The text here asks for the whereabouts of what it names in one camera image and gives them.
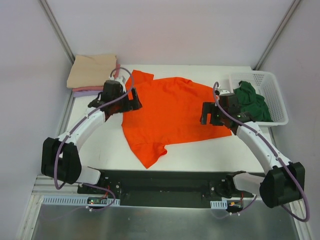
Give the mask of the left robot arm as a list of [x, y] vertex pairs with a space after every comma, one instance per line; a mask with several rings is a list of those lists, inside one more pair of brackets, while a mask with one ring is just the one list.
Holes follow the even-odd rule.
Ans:
[[103, 90], [87, 105], [84, 116], [70, 130], [43, 142], [41, 173], [53, 178], [58, 190], [65, 184], [80, 183], [88, 184], [94, 194], [102, 194], [106, 183], [101, 179], [101, 171], [82, 165], [79, 151], [112, 115], [141, 108], [135, 87], [126, 90], [118, 80], [107, 80]]

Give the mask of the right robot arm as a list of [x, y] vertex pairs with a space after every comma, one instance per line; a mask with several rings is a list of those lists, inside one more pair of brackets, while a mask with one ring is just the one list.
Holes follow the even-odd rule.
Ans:
[[240, 170], [229, 173], [222, 185], [226, 197], [248, 192], [262, 198], [269, 208], [294, 201], [307, 201], [304, 192], [305, 168], [284, 156], [262, 133], [248, 111], [242, 111], [234, 93], [213, 92], [214, 101], [204, 102], [200, 123], [226, 127], [250, 149], [260, 163], [265, 176]]

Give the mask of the orange t-shirt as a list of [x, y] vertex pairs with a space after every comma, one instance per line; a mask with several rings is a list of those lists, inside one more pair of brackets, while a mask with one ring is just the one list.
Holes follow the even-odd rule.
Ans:
[[225, 126], [202, 125], [204, 102], [213, 102], [213, 89], [182, 77], [154, 79], [133, 70], [125, 86], [134, 86], [141, 109], [123, 114], [127, 143], [145, 168], [167, 154], [166, 146], [231, 136]]

